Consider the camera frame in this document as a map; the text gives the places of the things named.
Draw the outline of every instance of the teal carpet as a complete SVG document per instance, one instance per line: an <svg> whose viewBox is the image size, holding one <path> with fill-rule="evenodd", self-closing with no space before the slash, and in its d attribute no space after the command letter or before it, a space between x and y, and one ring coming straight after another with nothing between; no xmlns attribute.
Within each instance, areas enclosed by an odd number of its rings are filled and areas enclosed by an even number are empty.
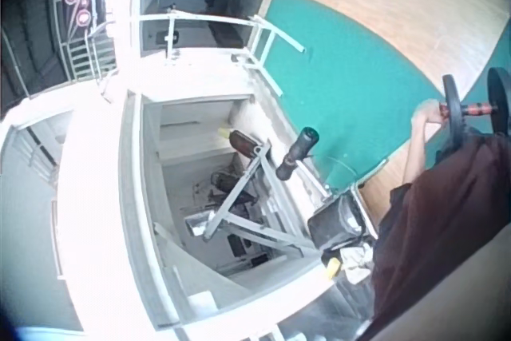
<svg viewBox="0 0 511 341"><path fill-rule="evenodd" d="M295 129L318 130L315 164L335 187L388 157L408 139L417 104L441 96L394 47L317 2L273 0L266 18L306 47L301 54L277 38L265 66Z"/></svg>

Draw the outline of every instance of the gym equipment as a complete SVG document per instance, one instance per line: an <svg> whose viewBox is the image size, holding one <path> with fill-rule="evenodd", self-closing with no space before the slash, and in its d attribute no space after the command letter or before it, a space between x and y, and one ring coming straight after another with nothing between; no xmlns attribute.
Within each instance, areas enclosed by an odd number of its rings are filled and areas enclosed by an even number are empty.
<svg viewBox="0 0 511 341"><path fill-rule="evenodd" d="M465 116L491 115L493 132L508 137L511 133L509 106L511 105L511 77L503 68L490 68L487 77L489 103L462 105L452 75L442 77L447 105L440 105L440 113L449 118L450 138L454 149L459 149L465 138Z"/></svg>
<svg viewBox="0 0 511 341"><path fill-rule="evenodd" d="M279 180L289 180L293 171L298 167L297 161L303 160L309 151L319 141L319 134L311 127L305 127L298 135L298 139L289 148L284 156L282 164L277 168L275 174Z"/></svg>

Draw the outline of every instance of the white railing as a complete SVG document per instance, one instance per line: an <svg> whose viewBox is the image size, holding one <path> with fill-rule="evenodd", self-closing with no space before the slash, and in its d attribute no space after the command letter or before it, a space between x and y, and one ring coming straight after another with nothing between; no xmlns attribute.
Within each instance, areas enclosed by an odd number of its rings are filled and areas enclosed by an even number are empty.
<svg viewBox="0 0 511 341"><path fill-rule="evenodd" d="M270 52L271 46L275 40L276 36L281 37L285 42L289 43L295 49L297 49L300 53L305 51L305 48L299 44L294 38L286 34L280 28L274 26L270 22L264 20L260 16L256 15L254 17L246 19L238 19L238 18L228 18L224 16L216 16L216 15L207 15L207 14L190 14L179 10L171 10L167 14L149 14L149 15L141 15L136 18L131 18L128 21L108 21L100 24L94 31L85 35L85 44L86 51L89 57L88 66L93 68L94 78L99 82L104 74L105 74L105 64L101 62L101 58L98 57L97 53L97 36L101 36L105 34L107 30L107 26L109 25L119 25L120 23L134 23L134 22L150 22L150 21L158 21L158 20L168 20L168 34L165 38L167 49L166 49L166 64L169 65L178 65L183 61L180 61L180 50L176 49L173 44L173 36L175 30L175 22L176 20L187 20L187 21L206 21L206 22L222 22L228 24L236 24L241 26L250 26L253 31L253 39L252 43L249 47L244 47L243 49L224 49L224 48L215 48L211 50L219 50L219 52L223 51L227 54L234 55L236 59L233 61L233 65L240 65L246 69L253 69L259 71L260 74L264 77L267 83L273 88L275 94L277 96L282 96L283 91L277 85L273 77L269 74L269 72L264 68L264 63L267 60L268 54ZM261 41L261 37L263 32L267 30L269 31L269 35L267 40L264 42L261 47L262 50L260 58L256 57L256 51L258 51L259 44Z"/></svg>

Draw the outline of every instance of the floor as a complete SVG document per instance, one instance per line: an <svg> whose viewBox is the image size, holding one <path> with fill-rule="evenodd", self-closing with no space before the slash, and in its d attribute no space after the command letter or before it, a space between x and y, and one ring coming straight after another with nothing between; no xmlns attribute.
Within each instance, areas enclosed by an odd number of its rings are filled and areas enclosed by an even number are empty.
<svg viewBox="0 0 511 341"><path fill-rule="evenodd" d="M422 71L443 93L442 75L454 75L464 97L483 72L509 20L510 0L315 0L363 24ZM263 0L264 16L271 0ZM432 136L435 128L430 128ZM375 221L389 207L389 191L401 184L407 143L362 190Z"/></svg>

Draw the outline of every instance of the metal handrail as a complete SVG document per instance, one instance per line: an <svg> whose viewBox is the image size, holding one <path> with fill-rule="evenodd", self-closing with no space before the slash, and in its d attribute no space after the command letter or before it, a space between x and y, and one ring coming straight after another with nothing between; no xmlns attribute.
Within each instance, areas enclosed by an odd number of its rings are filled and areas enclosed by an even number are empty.
<svg viewBox="0 0 511 341"><path fill-rule="evenodd" d="M190 14L188 12L179 11L179 10L170 10L166 14L147 14L147 15L139 15L132 18L127 18L121 21L115 21L110 20L107 22L101 23L99 26L97 26L92 31L86 31L85 32L85 49L87 51L87 56L89 58L89 67L92 73L92 76L96 79L97 84L99 85L99 82L103 78L103 73L101 72L101 66L100 66L100 60L97 56L97 50L95 47L95 38L105 30L105 28L111 24L125 24L125 23L134 23L134 22L151 22L151 21L157 21L157 20L168 20L168 35L165 39L167 41L167 55L166 60L174 62L176 60L176 57L172 55L174 52L172 50L173 46L173 35L174 35L174 28L175 28L175 21L176 20L192 20L192 21L206 21L206 22L220 22L220 23L228 23L228 24L236 24L240 26L249 26L251 28L256 28L256 39L252 43L252 46L249 50L243 49L240 50L240 54L245 54L249 61L252 61L252 63L247 62L241 65L245 65L248 69L255 69L260 72L260 74L263 76L264 79L266 79L267 83L273 88L274 92L277 96L282 96L283 92L280 89L280 87L277 85L275 80L271 77L271 75L268 73L268 71L264 68L264 63L267 59L267 56L269 54L271 45L273 44L275 40L275 36L280 36L285 42L293 46L296 50L298 50L300 53L305 51L305 47L303 47L301 44L299 44L295 39L293 39L291 36L283 32L278 27L272 25L270 22L264 20L260 16L256 15L254 17L251 17L249 19L238 19L238 18L230 18L225 16L217 16L217 15L210 15L210 14ZM258 59L255 56L255 51L257 46L259 45L259 40L261 37L261 33L263 30L269 30L270 36L269 39L266 40L264 43L264 48L262 51L261 58Z"/></svg>

